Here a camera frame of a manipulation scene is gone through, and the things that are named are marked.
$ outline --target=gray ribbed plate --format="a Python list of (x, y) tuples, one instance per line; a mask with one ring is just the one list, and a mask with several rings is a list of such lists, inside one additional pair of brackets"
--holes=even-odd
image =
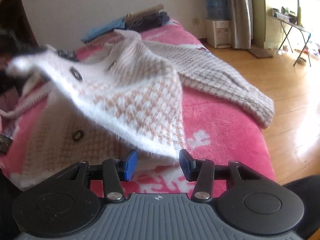
[[(223, 222), (208, 204), (186, 194), (132, 194), (121, 204), (109, 204), (89, 228), (56, 240), (301, 240), (295, 233), (259, 237)], [(17, 240), (44, 240), (26, 233)]]

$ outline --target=table leg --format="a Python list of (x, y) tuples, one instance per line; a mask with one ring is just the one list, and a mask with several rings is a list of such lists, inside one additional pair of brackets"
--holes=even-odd
[(292, 26), (291, 26), (290, 30), (288, 31), (288, 33), (286, 33), (285, 30), (284, 30), (285, 38), (284, 38), (284, 40), (282, 41), (282, 43), (281, 43), (281, 45), (280, 45), (280, 47), (279, 47), (278, 50), (281, 50), (281, 47), (282, 47), (282, 45), (284, 44), (285, 40), (288, 39), (288, 35), (289, 35), (291, 29), (292, 29)]
[[(308, 41), (310, 40), (310, 37), (311, 37), (311, 33), (309, 33), (309, 35), (308, 35), (308, 39), (307, 39), (307, 42), (306, 42), (306, 40), (305, 40), (305, 38), (304, 38), (304, 36), (303, 36), (304, 47), (303, 47), (302, 51), (300, 52), (299, 56), (297, 57), (297, 60), (296, 60), (296, 62), (293, 64), (293, 66), (295, 66), (295, 65), (296, 65), (296, 63), (297, 63), (298, 59), (300, 58), (300, 56), (301, 56), (302, 52), (303, 52), (303, 51), (304, 51), (304, 49), (307, 47), (307, 43), (308, 43)], [(308, 54), (308, 58), (309, 58), (309, 64), (310, 64), (310, 67), (311, 67), (311, 61), (310, 61), (309, 52), (307, 52), (307, 54)]]

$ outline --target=stack of folded clothing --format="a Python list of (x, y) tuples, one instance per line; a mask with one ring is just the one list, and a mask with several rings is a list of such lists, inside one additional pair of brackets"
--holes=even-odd
[(99, 36), (115, 29), (133, 30), (140, 33), (164, 26), (170, 18), (166, 12), (160, 12), (163, 9), (163, 4), (159, 4), (134, 14), (129, 13), (125, 17), (116, 19), (104, 26), (90, 29), (81, 41), (89, 43)]

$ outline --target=circular black disc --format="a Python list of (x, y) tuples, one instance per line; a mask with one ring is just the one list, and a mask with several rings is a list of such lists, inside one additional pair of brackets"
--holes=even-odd
[(254, 235), (277, 235), (301, 220), (304, 206), (290, 190), (267, 180), (243, 180), (217, 200), (217, 212), (229, 225)]
[(63, 179), (24, 192), (12, 207), (19, 228), (39, 237), (74, 233), (91, 223), (99, 210), (93, 192), (75, 180)]

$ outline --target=pink blanket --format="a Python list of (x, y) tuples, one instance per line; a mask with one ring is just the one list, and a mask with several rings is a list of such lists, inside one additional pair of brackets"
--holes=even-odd
[[(197, 38), (172, 20), (164, 27), (144, 32), (141, 36), (144, 40), (205, 49)], [(77, 51), (78, 58), (83, 60), (99, 51), (101, 44), (80, 48)], [(250, 116), (231, 103), (189, 88), (183, 89), (182, 104), (187, 149), (194, 158), (211, 159), (220, 165), (238, 160), (274, 180), (262, 132)], [(19, 174), (23, 168), (28, 138), (45, 105), (44, 100), (20, 117), (13, 144), (7, 155), (0, 158), (4, 174), (20, 188), (23, 185), (20, 185)], [(166, 166), (158, 166), (148, 172), (136, 172), (130, 182), (123, 183), (126, 193), (191, 194), (193, 185), (184, 179), (179, 167)], [(92, 182), (91, 190), (101, 196), (101, 181)], [(214, 190), (215, 196), (220, 195), (225, 190), (225, 184), (217, 181)]]

